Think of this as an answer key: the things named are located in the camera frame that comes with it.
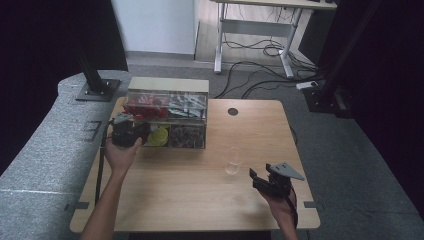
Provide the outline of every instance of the hand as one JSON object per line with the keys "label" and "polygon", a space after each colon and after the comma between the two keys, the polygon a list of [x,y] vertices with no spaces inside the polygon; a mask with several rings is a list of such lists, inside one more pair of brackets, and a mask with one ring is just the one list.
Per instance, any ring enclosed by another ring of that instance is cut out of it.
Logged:
{"label": "hand", "polygon": [[134,155],[141,144],[142,141],[139,138],[134,143],[134,146],[124,149],[113,145],[111,138],[106,139],[105,156],[112,169],[112,174],[125,175],[127,173],[134,161]]}
{"label": "hand", "polygon": [[[278,226],[281,229],[292,228],[292,227],[294,228],[293,216],[291,214],[291,209],[287,201],[285,199],[272,198],[260,191],[259,193],[268,202],[269,208],[271,209],[272,216],[275,218],[275,220],[277,220]],[[290,190],[289,199],[293,203],[293,205],[296,207],[297,206],[296,194],[294,193],[293,189]]]}

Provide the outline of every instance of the standing desk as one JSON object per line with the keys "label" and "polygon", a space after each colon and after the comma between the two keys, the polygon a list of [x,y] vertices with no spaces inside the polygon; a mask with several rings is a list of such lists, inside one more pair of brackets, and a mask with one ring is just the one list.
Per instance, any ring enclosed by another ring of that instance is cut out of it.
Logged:
{"label": "standing desk", "polygon": [[[281,62],[287,78],[293,78],[293,71],[288,61],[288,53],[296,33],[300,16],[303,9],[335,10],[337,5],[326,3],[324,0],[313,2],[308,0],[211,0],[220,4],[220,17],[218,19],[218,46],[215,50],[215,67],[217,74],[221,73],[222,64],[222,35],[223,33],[237,33],[259,36],[275,36],[287,38],[287,45],[279,50]],[[291,23],[256,22],[246,20],[234,20],[225,18],[225,7],[227,4],[246,4],[257,6],[288,7],[294,8],[294,16]]]}
{"label": "standing desk", "polygon": [[[123,111],[119,98],[112,116]],[[232,116],[228,109],[236,108]],[[299,229],[320,225],[308,178],[281,102],[275,100],[210,99],[206,148],[142,147],[125,178],[115,231],[216,232],[278,229],[268,204],[252,187],[249,168],[267,177],[265,164],[287,162],[305,177],[292,180],[297,194]],[[225,171],[225,150],[238,147],[244,160],[235,175]],[[99,153],[93,163],[70,228],[82,232],[94,209]],[[102,188],[110,176],[105,161]]]}

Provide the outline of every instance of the black curtain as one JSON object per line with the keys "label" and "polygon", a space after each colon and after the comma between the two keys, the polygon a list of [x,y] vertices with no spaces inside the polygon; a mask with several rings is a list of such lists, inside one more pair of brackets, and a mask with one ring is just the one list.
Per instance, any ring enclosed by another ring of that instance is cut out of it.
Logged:
{"label": "black curtain", "polygon": [[423,216],[424,4],[379,1],[363,31],[354,36],[376,2],[341,1],[320,64],[331,72],[347,43],[358,37],[332,80],[349,90],[353,117]]}
{"label": "black curtain", "polygon": [[128,67],[110,0],[6,0],[0,12],[3,173],[51,109],[58,83],[81,72],[71,34],[95,69]]}

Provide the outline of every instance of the cable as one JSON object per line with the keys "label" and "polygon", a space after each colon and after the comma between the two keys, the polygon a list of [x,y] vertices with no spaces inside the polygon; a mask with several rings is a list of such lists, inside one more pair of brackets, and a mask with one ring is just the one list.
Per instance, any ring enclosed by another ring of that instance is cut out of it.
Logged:
{"label": "cable", "polygon": [[302,60],[299,60],[296,57],[296,54],[292,53],[289,51],[288,56],[290,57],[290,60],[292,61],[293,65],[295,65],[296,67],[303,67],[303,68],[307,68],[310,70],[317,70],[317,67],[313,64],[313,63],[308,63]]}
{"label": "cable", "polygon": [[241,14],[241,7],[240,7],[240,4],[237,4],[237,5],[239,5],[239,14],[240,14],[241,18],[244,20],[243,14]]}
{"label": "cable", "polygon": [[[265,84],[265,83],[269,83],[269,81],[261,82],[260,84]],[[288,87],[288,88],[290,88],[290,87],[296,87],[295,85],[293,85],[293,86],[289,86],[289,85],[284,85],[284,84],[282,84],[282,83],[277,84],[275,87],[271,87],[271,88],[266,88],[266,87],[254,87],[254,88],[249,89],[248,91],[246,91],[246,92],[243,94],[243,98],[244,98],[244,99],[246,99],[246,98],[250,95],[250,93],[251,93],[253,90],[256,90],[256,89],[276,90],[276,89],[278,89],[280,86]]]}
{"label": "cable", "polygon": [[[271,42],[271,44],[268,44],[268,45],[266,45],[265,47],[264,47],[264,49],[263,49],[263,53],[264,53],[264,55],[266,55],[266,56],[270,56],[270,57],[277,57],[277,56],[280,56],[281,55],[281,53],[279,53],[279,50],[283,50],[284,49],[284,47],[280,44],[280,43],[278,43],[277,45],[275,45],[275,44],[273,44],[273,42],[275,42],[275,41],[273,41],[273,40],[271,40],[270,39],[270,41],[272,41]],[[270,53],[268,53],[268,49],[275,49],[278,53],[277,54],[270,54]]]}
{"label": "cable", "polygon": [[222,96],[226,93],[226,91],[227,91],[227,89],[228,89],[228,87],[229,87],[229,85],[230,85],[231,75],[232,75],[232,73],[233,73],[233,69],[234,69],[234,67],[236,67],[237,65],[240,65],[240,64],[247,64],[247,65],[255,65],[255,66],[259,66],[259,67],[262,67],[262,68],[267,69],[268,71],[270,71],[271,73],[273,73],[275,76],[279,76],[279,77],[281,77],[281,78],[283,78],[283,79],[287,79],[287,78],[286,78],[286,77],[284,77],[283,75],[278,74],[278,73],[276,73],[275,71],[273,71],[273,70],[271,70],[270,68],[265,67],[265,66],[263,66],[263,65],[260,65],[260,64],[254,63],[254,62],[249,62],[249,61],[241,61],[241,62],[237,62],[237,63],[234,63],[234,64],[233,64],[233,66],[231,66],[231,68],[230,68],[230,71],[229,71],[229,74],[228,74],[228,78],[227,78],[227,84],[225,85],[224,90],[223,90],[220,94],[218,94],[216,97],[214,97],[215,99],[216,99],[216,98],[221,98],[221,97],[222,97]]}
{"label": "cable", "polygon": [[250,95],[250,93],[253,91],[253,90],[255,90],[255,89],[258,89],[258,88],[256,88],[256,86],[258,86],[258,85],[261,85],[261,84],[265,84],[265,83],[281,83],[282,81],[281,80],[269,80],[269,81],[263,81],[263,82],[259,82],[259,83],[256,83],[256,84],[254,84],[253,86],[251,86],[250,88],[248,88],[244,93],[243,93],[243,95],[241,96],[241,98],[242,99],[246,99],[249,95]]}
{"label": "cable", "polygon": [[268,17],[265,19],[265,22],[268,22],[269,17],[271,17],[271,15],[274,13],[274,9],[275,9],[275,7],[272,7],[272,11],[271,11],[271,13],[268,15]]}
{"label": "cable", "polygon": [[283,8],[282,7],[280,7],[280,13],[278,14],[278,16],[277,16],[277,14],[275,14],[275,22],[279,22],[280,21],[280,17],[281,17],[281,13],[283,12]]}
{"label": "cable", "polygon": [[259,41],[259,42],[256,42],[256,43],[253,43],[253,44],[250,44],[250,45],[243,45],[243,44],[240,44],[240,43],[237,43],[237,42],[233,42],[233,41],[227,41],[227,35],[224,33],[223,34],[224,35],[224,41],[222,42],[222,43],[225,43],[225,44],[227,44],[227,46],[229,47],[229,48],[249,48],[249,49],[264,49],[264,47],[254,47],[254,46],[256,46],[256,45],[259,45],[259,44],[261,44],[261,43],[263,43],[263,42],[268,42],[268,41],[271,41],[271,43],[272,42],[275,42],[274,40],[269,40],[269,39],[264,39],[264,40],[261,40],[261,41]]}
{"label": "cable", "polygon": [[97,172],[96,194],[94,197],[94,205],[97,204],[100,198],[100,189],[102,185],[102,176],[103,176],[103,165],[105,161],[105,146],[106,146],[106,138],[107,138],[107,129],[109,128],[109,125],[111,125],[112,123],[113,123],[113,119],[106,124],[103,130],[102,142],[100,144],[99,170]]}
{"label": "cable", "polygon": [[298,141],[298,138],[297,138],[297,134],[296,134],[296,131],[289,125],[289,127],[290,127],[290,131],[292,132],[292,134],[293,134],[293,138],[294,138],[294,144],[295,145],[297,145],[297,141]]}
{"label": "cable", "polygon": [[250,81],[251,77],[252,77],[255,73],[257,73],[257,72],[265,72],[265,71],[263,71],[263,70],[258,70],[258,71],[252,72],[252,73],[251,73],[251,74],[249,74],[249,76],[247,77],[247,81],[246,81],[245,83],[243,83],[243,84],[242,84],[242,85],[240,85],[240,86],[233,87],[233,88],[229,89],[229,90],[228,90],[228,91],[226,91],[226,92],[223,92],[223,93],[222,93],[222,95],[221,95],[221,97],[223,97],[225,94],[227,94],[227,93],[229,93],[229,92],[231,92],[231,91],[234,91],[234,90],[236,90],[236,89],[238,89],[238,88],[244,87],[247,83],[249,83],[249,81]]}

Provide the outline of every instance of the clear cup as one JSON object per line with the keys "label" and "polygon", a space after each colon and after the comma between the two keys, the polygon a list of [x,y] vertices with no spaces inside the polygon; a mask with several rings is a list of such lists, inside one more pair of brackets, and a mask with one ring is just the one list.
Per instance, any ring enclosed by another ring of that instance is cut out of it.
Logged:
{"label": "clear cup", "polygon": [[225,171],[230,175],[235,175],[243,163],[243,160],[240,158],[240,149],[237,147],[228,148],[225,151],[225,159],[227,162]]}

